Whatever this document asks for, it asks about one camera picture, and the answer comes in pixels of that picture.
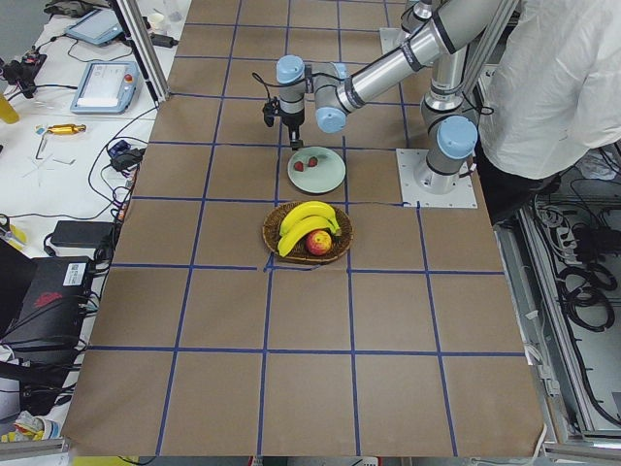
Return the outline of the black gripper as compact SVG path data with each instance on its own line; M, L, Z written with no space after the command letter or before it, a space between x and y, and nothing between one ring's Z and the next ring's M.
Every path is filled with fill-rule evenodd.
M269 98L264 104L262 112L264 122L268 127L274 126L277 117L281 119L288 129L291 148L302 148L304 146L304 141L301 139L301 127L305 122L303 98L296 101L286 101L277 97Z

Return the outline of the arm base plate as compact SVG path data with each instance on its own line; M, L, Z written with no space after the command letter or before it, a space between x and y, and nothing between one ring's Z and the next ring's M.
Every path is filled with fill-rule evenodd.
M427 165L427 150L397 149L402 202L411 207L476 209L467 161L453 175L440 175Z
M410 36L411 34L407 31L404 31L402 28L380 28L379 39L381 53L387 54L388 52L399 48L402 43Z

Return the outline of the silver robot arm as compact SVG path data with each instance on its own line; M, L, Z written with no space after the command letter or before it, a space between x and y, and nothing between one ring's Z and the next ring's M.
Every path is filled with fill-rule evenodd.
M409 1L401 26L392 30L383 54L361 70L348 74L341 63L307 64L297 55L281 57L277 81L265 88L278 90L263 106L263 119L277 119L288 130L290 147L303 147L300 129L305 121L305 98L313 96L315 120L325 133L341 132L346 119L407 77L431 68L429 90L421 114L432 138L434 155L424 162L432 176L448 178L448 153L440 139L454 116L487 114L469 96L484 65L517 7L514 1Z

